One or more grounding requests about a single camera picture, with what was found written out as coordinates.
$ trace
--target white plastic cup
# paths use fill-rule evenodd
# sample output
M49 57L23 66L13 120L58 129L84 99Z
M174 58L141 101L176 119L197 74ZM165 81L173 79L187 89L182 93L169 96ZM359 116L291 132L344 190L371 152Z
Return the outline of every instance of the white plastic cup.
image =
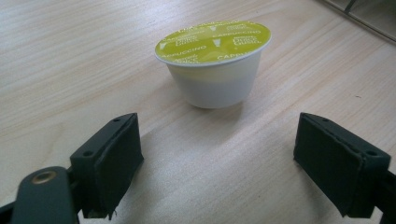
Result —
M228 25L226 27L234 24L228 21L226 22ZM216 36L213 38L214 45L218 47L220 41L218 41ZM186 60L186 57L184 57L183 60L188 62L180 63L180 61L172 61L166 57L161 57L158 52L156 56L160 61L166 63L173 79L188 103L201 108L222 108L235 105L248 97L257 74L262 50L266 47L269 40L270 36L267 41L260 44L259 47L249 52L244 52L238 56L222 54L223 52L219 52L217 55L218 59L214 59L214 62L192 62ZM157 45L157 48L163 49L164 46L166 46L166 43L162 43L162 45L160 45L161 42ZM220 60L224 58L222 55L232 56L231 59Z

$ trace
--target screw hole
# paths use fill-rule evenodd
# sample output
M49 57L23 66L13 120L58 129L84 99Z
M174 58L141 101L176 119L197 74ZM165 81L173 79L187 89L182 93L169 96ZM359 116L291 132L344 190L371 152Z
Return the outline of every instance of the screw hole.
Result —
M32 179L32 183L39 185L49 182L51 179L55 178L55 171L46 171L41 174L35 175Z
M366 153L370 156L378 156L378 154L376 154L374 151L366 151Z
M89 157L89 156L91 156L92 154L93 154L93 152L91 152L91 151L86 151L86 152L84 152L82 155L85 156L85 157Z

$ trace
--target table surface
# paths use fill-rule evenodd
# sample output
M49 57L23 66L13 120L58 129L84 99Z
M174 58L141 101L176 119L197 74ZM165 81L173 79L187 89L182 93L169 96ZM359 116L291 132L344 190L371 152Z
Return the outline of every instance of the table surface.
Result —
M251 94L223 109L188 105L155 45L232 20L273 33ZM145 161L110 223L379 223L377 209L342 218L292 151L307 112L395 157L395 59L395 45L315 0L2 1L0 204L137 112Z

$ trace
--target black plastic part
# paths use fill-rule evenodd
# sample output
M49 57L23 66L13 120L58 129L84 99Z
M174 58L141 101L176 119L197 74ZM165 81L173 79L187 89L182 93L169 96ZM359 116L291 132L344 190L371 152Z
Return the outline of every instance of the black plastic part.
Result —
M11 222L12 212L14 210L15 203L9 203L0 207L0 223L8 224Z
M396 175L387 173L375 189L375 205L384 213L381 224L396 223Z
M336 123L300 116L294 159L349 217L370 217L374 190L388 172L390 155Z
M137 114L111 120L81 146L70 161L84 217L111 218L142 160Z
M63 167L49 167L26 176L19 187L12 224L75 224L68 175Z

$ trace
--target wood grain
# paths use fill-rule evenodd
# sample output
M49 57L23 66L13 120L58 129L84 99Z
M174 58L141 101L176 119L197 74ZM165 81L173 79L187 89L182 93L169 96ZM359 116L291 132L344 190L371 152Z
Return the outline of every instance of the wood grain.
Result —
M226 20L273 33L253 90L224 109L188 105L154 47ZM379 223L377 210L342 218L292 151L304 111L396 156L395 58L395 45L314 0L2 1L0 204L137 112L145 161L111 223Z

